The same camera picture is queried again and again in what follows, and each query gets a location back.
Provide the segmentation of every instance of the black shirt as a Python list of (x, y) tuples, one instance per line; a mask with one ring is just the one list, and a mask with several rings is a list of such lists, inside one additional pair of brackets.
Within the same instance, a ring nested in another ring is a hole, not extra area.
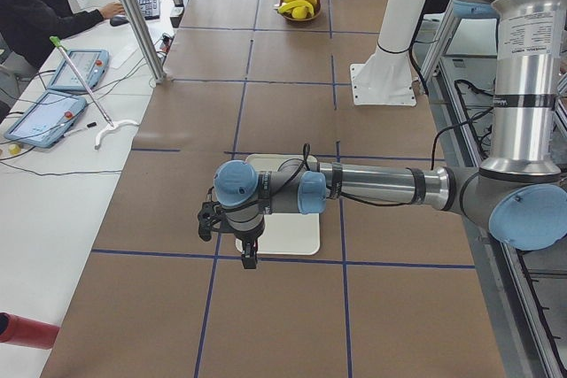
[(73, 14), (67, 0), (0, 0), (0, 34), (36, 68), (54, 49), (50, 36), (76, 35), (103, 20), (98, 10)]

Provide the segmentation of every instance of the robotic arm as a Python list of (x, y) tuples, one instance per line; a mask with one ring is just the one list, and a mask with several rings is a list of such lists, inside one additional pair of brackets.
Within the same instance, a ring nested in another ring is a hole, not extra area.
[(455, 0), (462, 16), (489, 13), (491, 6), (500, 15), (493, 140), (479, 169), (309, 163), (304, 155), (277, 172), (257, 173), (230, 161), (214, 177), (218, 200), (209, 197), (198, 214), (201, 238), (233, 233), (243, 242), (244, 267), (255, 268), (265, 214), (322, 212), (326, 199), (341, 196), (389, 203), (382, 206), (428, 204), (520, 250), (546, 248), (565, 236), (567, 192), (557, 185), (549, 140), (567, 0)]

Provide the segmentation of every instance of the person's arm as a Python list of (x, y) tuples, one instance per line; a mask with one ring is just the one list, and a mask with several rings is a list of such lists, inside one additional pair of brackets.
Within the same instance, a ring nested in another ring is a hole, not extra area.
[(108, 6), (96, 9), (92, 12), (79, 12), (70, 17), (61, 18), (41, 0), (1, 0), (0, 4), (12, 12), (19, 19), (26, 21), (34, 27), (38, 33), (45, 34), (47, 37), (56, 35), (59, 38), (77, 35), (80, 32), (94, 27), (97, 23), (108, 15)]

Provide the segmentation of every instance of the red cylinder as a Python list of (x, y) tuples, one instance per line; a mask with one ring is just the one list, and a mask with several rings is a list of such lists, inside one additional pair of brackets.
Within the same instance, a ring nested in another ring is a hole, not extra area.
[(49, 323), (0, 313), (0, 343), (50, 349), (58, 332), (59, 327)]

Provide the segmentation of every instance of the white desk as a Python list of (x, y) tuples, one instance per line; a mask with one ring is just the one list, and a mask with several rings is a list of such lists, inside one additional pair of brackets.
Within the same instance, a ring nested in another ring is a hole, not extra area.
[[(172, 7), (172, 1), (162, 0), (161, 19), (146, 21), (153, 41), (164, 32), (172, 34), (169, 23)], [(110, 67), (101, 85), (123, 77), (143, 58), (131, 26), (110, 27), (108, 20), (65, 39), (63, 44), (71, 49), (110, 51)], [(118, 58), (131, 47), (135, 50), (131, 56), (119, 68), (113, 68), (112, 58)], [(55, 50), (42, 70), (56, 68), (60, 60)], [(142, 66), (100, 102), (114, 120), (139, 122), (153, 84), (148, 66)], [(25, 111), (29, 104), (23, 100), (35, 101), (42, 93), (43, 85), (35, 79), (12, 111)], [(0, 124), (0, 135), (14, 120), (6, 119)], [(121, 170), (137, 127), (121, 127), (103, 139), (100, 150), (94, 150), (95, 135), (106, 124), (94, 105), (87, 108), (74, 128), (91, 121), (96, 121), (97, 126), (70, 135), (48, 150), (35, 149), (10, 160), (9, 164), (38, 173)], [(4, 151), (1, 158), (10, 157), (8, 145), (0, 148)], [(119, 174), (38, 177), (0, 165), (0, 311), (61, 323), (119, 177)], [(49, 354), (50, 351), (0, 344), (2, 376), (37, 378)]]

